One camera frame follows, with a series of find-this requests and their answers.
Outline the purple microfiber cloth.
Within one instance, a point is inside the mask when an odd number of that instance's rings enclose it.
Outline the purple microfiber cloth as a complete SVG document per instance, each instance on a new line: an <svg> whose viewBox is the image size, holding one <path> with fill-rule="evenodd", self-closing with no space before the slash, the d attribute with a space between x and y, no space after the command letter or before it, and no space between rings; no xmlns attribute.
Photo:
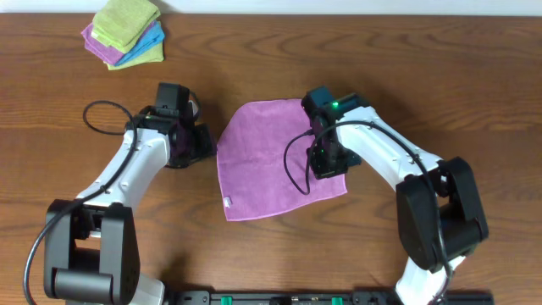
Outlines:
<svg viewBox="0 0 542 305"><path fill-rule="evenodd" d="M311 191L304 186L306 149L312 136L289 147L289 141L310 129L299 99L247 103L235 112L218 140L218 180L228 221L262 219L290 212L310 203L347 193L346 178L338 175L317 180L309 175Z"/></svg>

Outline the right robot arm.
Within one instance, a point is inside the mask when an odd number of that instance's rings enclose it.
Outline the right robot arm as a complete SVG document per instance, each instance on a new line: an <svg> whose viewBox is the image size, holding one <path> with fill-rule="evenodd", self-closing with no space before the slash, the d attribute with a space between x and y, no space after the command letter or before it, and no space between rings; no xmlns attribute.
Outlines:
<svg viewBox="0 0 542 305"><path fill-rule="evenodd" d="M366 162L395 191L398 232L408 259L391 292L355 292L352 304L491 304L490 294L455 293L456 268L489 236L470 165L424 151L386 124L356 93L308 91L301 107L310 135L305 175L327 179Z"/></svg>

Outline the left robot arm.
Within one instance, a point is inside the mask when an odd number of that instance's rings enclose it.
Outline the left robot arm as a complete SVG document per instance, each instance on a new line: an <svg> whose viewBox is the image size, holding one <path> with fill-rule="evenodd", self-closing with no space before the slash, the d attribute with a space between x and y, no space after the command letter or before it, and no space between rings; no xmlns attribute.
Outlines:
<svg viewBox="0 0 542 305"><path fill-rule="evenodd" d="M43 290L68 304L162 304L162 281L141 273L134 212L163 168L183 169L216 153L190 89L160 83L156 102L129 115L103 172L73 200L54 200L40 234Z"/></svg>

